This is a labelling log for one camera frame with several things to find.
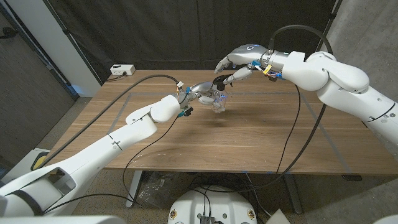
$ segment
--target power outlet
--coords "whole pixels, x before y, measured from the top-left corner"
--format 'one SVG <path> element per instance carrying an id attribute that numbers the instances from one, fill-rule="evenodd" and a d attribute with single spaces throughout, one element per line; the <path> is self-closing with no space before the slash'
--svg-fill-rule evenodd
<path id="1" fill-rule="evenodd" d="M 134 65 L 113 65 L 111 68 L 112 75 L 123 75 L 126 72 L 126 75 L 132 75 L 136 71 Z"/>

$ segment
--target yellow tape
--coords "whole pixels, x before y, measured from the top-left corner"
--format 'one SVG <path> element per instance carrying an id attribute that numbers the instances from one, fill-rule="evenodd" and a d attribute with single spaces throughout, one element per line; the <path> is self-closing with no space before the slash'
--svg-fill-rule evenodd
<path id="1" fill-rule="evenodd" d="M 268 74 L 268 72 L 269 72 L 269 70 L 272 68 L 272 65 L 268 65 L 267 67 L 266 67 L 266 69 L 263 71 L 263 73 L 265 74 L 265 75 L 267 75 Z"/>

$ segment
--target transparent object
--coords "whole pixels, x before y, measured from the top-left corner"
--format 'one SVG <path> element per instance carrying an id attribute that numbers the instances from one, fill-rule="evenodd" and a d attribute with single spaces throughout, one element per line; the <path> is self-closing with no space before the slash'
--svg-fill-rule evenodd
<path id="1" fill-rule="evenodd" d="M 213 111 L 216 113 L 224 112 L 227 99 L 226 91 L 215 90 L 212 97 L 214 98 Z"/>

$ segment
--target table leg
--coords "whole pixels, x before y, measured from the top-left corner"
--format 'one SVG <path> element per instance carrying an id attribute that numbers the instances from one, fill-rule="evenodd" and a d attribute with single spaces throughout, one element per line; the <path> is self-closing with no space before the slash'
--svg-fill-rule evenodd
<path id="1" fill-rule="evenodd" d="M 297 191 L 297 186 L 294 181 L 292 174 L 284 175 L 285 185 L 289 193 L 290 202 L 292 202 L 293 212 L 296 214 L 303 213 L 303 208 L 301 207 L 299 192 Z"/>
<path id="2" fill-rule="evenodd" d="M 142 170 L 134 171 L 134 176 L 132 177 L 131 185 L 130 185 L 130 195 L 134 198 L 137 198 L 138 190 L 139 190 L 139 183 L 141 181 Z M 131 208 L 133 206 L 132 202 L 127 201 L 126 207 Z"/>

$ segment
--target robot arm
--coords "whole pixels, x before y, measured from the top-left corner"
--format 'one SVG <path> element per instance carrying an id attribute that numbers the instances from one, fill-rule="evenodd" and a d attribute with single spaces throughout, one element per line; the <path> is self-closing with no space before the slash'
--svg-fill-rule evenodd
<path id="1" fill-rule="evenodd" d="M 252 69 L 261 70 L 268 76 L 274 75 L 269 71 L 276 72 L 274 78 L 283 78 L 304 90 L 316 91 L 326 105 L 358 117 L 366 126 L 398 145 L 398 106 L 395 101 L 369 86 L 369 78 L 362 70 L 337 62 L 329 53 L 316 52 L 305 62 L 304 56 L 300 52 L 272 52 L 260 45 L 247 44 L 228 54 L 217 65 L 215 73 L 222 72 L 230 63 L 246 64 L 236 75 L 223 81 L 231 83 L 247 78 Z"/>
<path id="2" fill-rule="evenodd" d="M 0 208 L 4 217 L 43 215 L 53 206 L 82 196 L 97 173 L 116 156 L 157 131 L 155 123 L 163 123 L 181 112 L 174 96 L 131 113 L 127 125 L 107 134 L 78 154 L 64 161 L 32 171 L 0 189 Z M 69 215 L 78 201 L 61 206 L 46 215 Z"/>

